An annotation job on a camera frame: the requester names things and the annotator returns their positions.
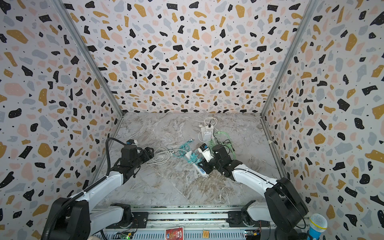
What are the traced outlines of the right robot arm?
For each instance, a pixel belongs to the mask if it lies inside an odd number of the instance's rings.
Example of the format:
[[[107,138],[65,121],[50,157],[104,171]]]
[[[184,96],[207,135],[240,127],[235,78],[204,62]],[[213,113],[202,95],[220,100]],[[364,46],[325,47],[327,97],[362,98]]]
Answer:
[[[230,224],[254,227],[260,221],[273,222],[279,231],[290,234],[305,220],[308,208],[287,178],[276,180],[252,170],[242,162],[233,160],[224,145],[210,149],[202,144],[198,151],[203,160],[197,165],[206,174],[216,170],[222,176],[248,186],[266,200],[264,209],[256,201],[248,202],[238,217],[229,219]]]

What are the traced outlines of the white rectangular charger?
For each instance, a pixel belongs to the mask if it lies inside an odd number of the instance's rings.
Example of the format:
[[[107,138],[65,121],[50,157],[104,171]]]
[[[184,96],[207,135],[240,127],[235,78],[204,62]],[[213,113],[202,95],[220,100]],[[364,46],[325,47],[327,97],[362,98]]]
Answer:
[[[204,132],[203,133],[203,141],[209,142],[212,139],[212,133],[211,132]]]

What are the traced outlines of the large colourful power strip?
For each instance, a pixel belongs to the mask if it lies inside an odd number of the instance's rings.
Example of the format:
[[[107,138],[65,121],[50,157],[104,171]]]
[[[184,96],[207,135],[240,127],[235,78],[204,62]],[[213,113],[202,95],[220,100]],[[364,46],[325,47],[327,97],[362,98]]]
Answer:
[[[203,134],[202,132],[199,133],[199,139],[201,142],[207,144],[209,146],[210,149],[212,149],[215,145],[217,145],[217,139],[214,137],[214,132],[212,133],[212,139],[209,141],[209,142],[204,142],[203,141]]]

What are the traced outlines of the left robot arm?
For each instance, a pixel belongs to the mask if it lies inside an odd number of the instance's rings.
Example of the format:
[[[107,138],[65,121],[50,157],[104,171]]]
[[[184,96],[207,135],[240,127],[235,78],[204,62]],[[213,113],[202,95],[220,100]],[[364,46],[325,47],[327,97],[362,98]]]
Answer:
[[[76,195],[54,201],[42,233],[43,240],[87,240],[114,224],[122,228],[139,225],[127,204],[112,204],[92,213],[102,199],[135,178],[141,166],[155,156],[153,148],[140,148],[135,140],[122,145],[121,157],[114,165],[106,153],[107,172],[102,178]]]

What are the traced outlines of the small white blue power strip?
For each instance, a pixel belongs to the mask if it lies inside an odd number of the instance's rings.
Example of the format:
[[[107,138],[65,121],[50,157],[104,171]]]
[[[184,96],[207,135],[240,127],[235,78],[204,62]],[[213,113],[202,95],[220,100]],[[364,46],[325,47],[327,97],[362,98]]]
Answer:
[[[192,151],[189,151],[185,154],[185,158],[187,159],[187,162],[197,170],[197,172],[204,178],[208,178],[209,175],[198,166],[198,163],[202,161],[202,158],[200,156]]]

